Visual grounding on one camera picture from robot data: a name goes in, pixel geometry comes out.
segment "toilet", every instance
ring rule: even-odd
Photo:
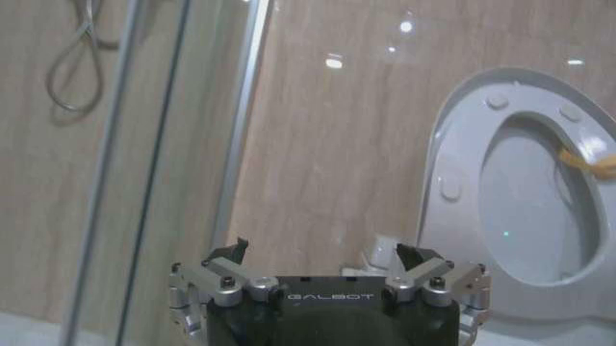
[[[616,180],[558,160],[616,154],[616,124],[566,83],[484,71],[431,132],[419,247],[483,263],[491,317],[475,345],[616,345]]]

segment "open toilet seat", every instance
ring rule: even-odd
[[[486,264],[496,316],[616,321],[616,181],[563,168],[554,156],[565,146],[594,162],[616,154],[614,136],[602,109],[533,71],[483,72],[448,97],[431,134],[418,244]]]

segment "yellow cord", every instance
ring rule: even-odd
[[[559,150],[558,159],[567,166],[589,171],[598,180],[616,179],[616,155],[609,155],[595,164],[587,164],[581,157],[573,155],[562,148]]]

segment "glass panel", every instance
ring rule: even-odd
[[[0,345],[54,345],[77,272],[101,129],[112,105],[113,47],[98,51],[101,81],[81,40],[53,89],[89,112],[53,104],[46,74],[82,20],[85,1],[0,1]],[[125,1],[101,0],[98,37],[116,41]]]
[[[173,262],[198,263],[209,249],[255,8],[190,2],[125,319],[130,345],[181,345],[166,278]]]
[[[231,138],[235,130],[240,140],[243,129],[236,114],[249,100],[240,91],[257,2],[132,4],[72,316],[78,345],[180,345],[168,319],[169,264],[208,252],[225,165],[237,154]]]
[[[69,345],[116,342],[182,8],[184,1],[129,1],[92,188],[81,286],[64,325]]]

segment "metal hose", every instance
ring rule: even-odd
[[[97,3],[96,9],[93,6],[93,0],[85,0],[85,8],[82,11],[82,21],[78,25],[77,30],[74,31],[73,37],[68,42],[64,49],[57,54],[53,62],[50,63],[49,70],[46,71],[45,77],[45,87],[46,93],[51,101],[55,103],[57,106],[68,110],[69,112],[89,112],[94,107],[96,104],[100,102],[101,94],[102,94],[102,86],[104,86],[104,77],[102,77],[102,67],[101,67],[101,59],[100,59],[100,50],[116,50],[118,47],[117,41],[105,41],[101,40],[96,35],[94,29],[94,16],[97,13],[97,9],[100,3]],[[74,2],[74,7],[77,13],[80,13],[77,3]],[[70,104],[68,101],[61,100],[60,96],[53,89],[53,82],[55,78],[57,68],[62,63],[64,59],[70,54],[70,51],[77,46],[81,39],[86,36],[88,39],[88,47],[90,49],[92,59],[94,63],[94,75],[96,75],[96,89],[94,94],[92,95],[90,99],[81,105]]]

